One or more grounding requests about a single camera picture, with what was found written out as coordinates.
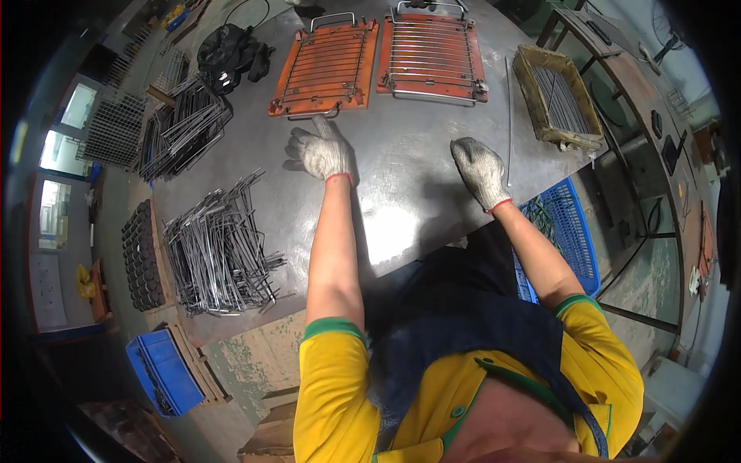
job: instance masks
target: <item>hand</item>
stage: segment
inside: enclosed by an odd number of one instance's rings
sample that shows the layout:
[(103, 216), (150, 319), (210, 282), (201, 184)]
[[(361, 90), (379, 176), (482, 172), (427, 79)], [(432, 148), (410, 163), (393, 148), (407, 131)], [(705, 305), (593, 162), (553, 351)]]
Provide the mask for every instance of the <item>hand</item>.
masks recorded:
[(512, 201), (502, 186), (505, 165), (492, 149), (476, 139), (465, 137), (451, 140), (451, 153), (463, 183), (484, 212), (491, 214), (496, 206)]
[(352, 147), (330, 125), (324, 116), (311, 118), (319, 136), (294, 128), (285, 153), (292, 159), (283, 163), (286, 170), (304, 170), (313, 177), (326, 181), (331, 176), (346, 175), (353, 180), (350, 157)]

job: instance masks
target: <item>blue plastic basket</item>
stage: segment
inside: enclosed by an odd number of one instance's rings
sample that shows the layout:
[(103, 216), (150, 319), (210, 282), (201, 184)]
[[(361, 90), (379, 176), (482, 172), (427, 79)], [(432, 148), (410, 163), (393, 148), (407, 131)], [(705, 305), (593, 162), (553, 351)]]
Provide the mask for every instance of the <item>blue plastic basket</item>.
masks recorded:
[[(587, 219), (584, 217), (582, 203), (576, 194), (574, 183), (566, 178), (541, 194), (540, 197), (551, 214), (556, 240), (561, 246), (566, 263), (571, 266), (587, 296), (594, 297), (601, 285), (599, 268)], [(529, 201), (521, 205), (520, 209), (526, 208), (528, 203)], [(525, 278), (517, 256), (515, 256), (514, 264), (519, 298), (523, 301), (537, 303), (538, 298), (530, 282)]]
[(160, 416), (180, 416), (203, 401), (169, 330), (137, 336), (126, 346), (126, 353)]

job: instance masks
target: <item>stack of metal rods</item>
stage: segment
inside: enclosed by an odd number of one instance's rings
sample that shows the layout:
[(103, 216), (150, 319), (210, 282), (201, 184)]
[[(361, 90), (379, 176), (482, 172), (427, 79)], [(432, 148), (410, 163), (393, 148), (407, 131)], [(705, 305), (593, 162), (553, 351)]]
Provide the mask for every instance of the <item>stack of metal rods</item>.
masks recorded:
[(283, 254), (264, 254), (265, 235), (255, 225), (250, 187), (263, 172), (240, 179), (230, 191), (217, 190), (164, 232), (178, 302), (190, 315), (264, 313), (278, 297), (270, 272), (285, 264)]
[(566, 79), (547, 67), (533, 66), (535, 80), (545, 98), (546, 109), (555, 129), (591, 133), (587, 119)]
[(196, 74), (169, 92), (175, 107), (158, 104), (147, 120), (138, 171), (145, 181), (169, 179), (205, 153), (223, 135), (232, 114)]

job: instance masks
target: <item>metal handle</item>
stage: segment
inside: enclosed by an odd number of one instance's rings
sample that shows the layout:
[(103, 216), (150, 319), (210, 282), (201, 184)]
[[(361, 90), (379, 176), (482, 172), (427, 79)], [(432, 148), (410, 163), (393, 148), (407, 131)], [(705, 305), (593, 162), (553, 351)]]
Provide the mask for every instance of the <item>metal handle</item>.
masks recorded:
[(345, 13), (334, 13), (334, 14), (331, 14), (331, 15), (320, 16), (318, 18), (312, 19), (311, 20), (311, 27), (309, 28), (309, 32), (312, 33), (314, 31), (314, 22), (317, 19), (331, 18), (332, 16), (340, 16), (340, 15), (352, 15), (353, 16), (353, 27), (355, 27), (355, 26), (358, 25), (358, 21), (355, 19), (355, 13), (353, 13), (351, 11), (346, 11)]
[(332, 106), (329, 110), (326, 110), (326, 111), (317, 111), (316, 113), (302, 113), (302, 114), (296, 114), (296, 115), (288, 114), (288, 115), (283, 116), (283, 117), (287, 117), (289, 121), (302, 121), (304, 119), (309, 119), (306, 116), (310, 116), (311, 117), (311, 116), (318, 116), (319, 114), (329, 114), (332, 111), (337, 111), (337, 114), (339, 114), (339, 104), (340, 104), (340, 101), (338, 101), (337, 103), (335, 103), (334, 106)]
[[(411, 1), (400, 1), (398, 3), (398, 5), (396, 6), (396, 12), (397, 13), (399, 12), (399, 7), (402, 6), (404, 3), (411, 3)], [(461, 21), (463, 21), (465, 19), (465, 9), (461, 5), (459, 5), (459, 4), (435, 3), (435, 2), (431, 2), (431, 3), (428, 3), (428, 4), (430, 4), (430, 5), (440, 5), (441, 7), (460, 8), (460, 10), (461, 10)], [(393, 22), (394, 24), (399, 24), (399, 23), (396, 22), (396, 18), (393, 17), (393, 10), (394, 9), (391, 8), (391, 22)]]
[(393, 90), (392, 93), (396, 95), (397, 93), (403, 93), (405, 95), (423, 95), (423, 96), (434, 96), (437, 98), (443, 98), (443, 99), (450, 99), (450, 100), (456, 100), (456, 101), (465, 101), (467, 103), (471, 103), (471, 106), (476, 106), (476, 100), (470, 99), (470, 98), (464, 98), (462, 96), (450, 96), (450, 95), (440, 95), (438, 93), (428, 93), (428, 92), (417, 92), (415, 90)]

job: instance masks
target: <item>wire basket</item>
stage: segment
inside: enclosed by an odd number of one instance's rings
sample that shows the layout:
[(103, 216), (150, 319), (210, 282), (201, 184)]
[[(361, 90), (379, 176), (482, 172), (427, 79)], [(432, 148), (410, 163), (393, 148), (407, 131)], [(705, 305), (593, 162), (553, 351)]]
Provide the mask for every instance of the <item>wire basket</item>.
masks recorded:
[[(574, 271), (586, 295), (595, 297), (601, 287), (599, 268), (587, 219), (574, 189), (574, 183), (566, 178), (542, 193), (540, 197), (553, 220), (556, 241), (561, 247), (564, 260)], [(522, 204), (520, 210), (526, 209), (529, 203), (528, 201)], [(514, 267), (519, 298), (537, 304), (538, 298), (525, 277), (517, 256), (514, 259)]]

